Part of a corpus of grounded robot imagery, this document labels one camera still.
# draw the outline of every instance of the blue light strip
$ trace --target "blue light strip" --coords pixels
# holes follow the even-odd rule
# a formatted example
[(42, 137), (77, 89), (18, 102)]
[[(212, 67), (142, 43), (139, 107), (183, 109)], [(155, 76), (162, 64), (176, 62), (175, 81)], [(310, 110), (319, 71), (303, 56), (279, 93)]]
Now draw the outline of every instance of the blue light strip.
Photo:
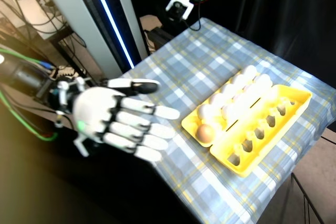
[(111, 14), (111, 12), (110, 12), (108, 6), (107, 6), (106, 1), (105, 1), (105, 0), (100, 0), (100, 2), (101, 2), (101, 4), (102, 4), (103, 7), (104, 7), (104, 10), (105, 10), (105, 12), (106, 12), (106, 14), (107, 14), (107, 16), (108, 16), (108, 18), (109, 18), (109, 20), (110, 20), (110, 23), (111, 23), (111, 25), (112, 25), (112, 27), (113, 27), (113, 29), (114, 29), (114, 32), (115, 32), (115, 34), (116, 34), (116, 36), (117, 36), (117, 38), (118, 38), (118, 40), (119, 40), (119, 42), (120, 42), (120, 45), (121, 45), (121, 47), (122, 47), (122, 50), (124, 51), (124, 53), (125, 53), (125, 55), (126, 55), (126, 58), (127, 58), (128, 62), (129, 62), (129, 64), (130, 64), (131, 68), (134, 68), (134, 64), (133, 64), (133, 62), (132, 62), (132, 60), (131, 60), (131, 57), (130, 57), (130, 55), (129, 55), (127, 49), (126, 49), (126, 46), (125, 46), (125, 44), (124, 44), (124, 41), (123, 41), (122, 38), (121, 38), (121, 35), (120, 35), (119, 30), (118, 30), (118, 28), (117, 28), (117, 25), (116, 25), (116, 23), (114, 22), (114, 19), (113, 19), (112, 14)]

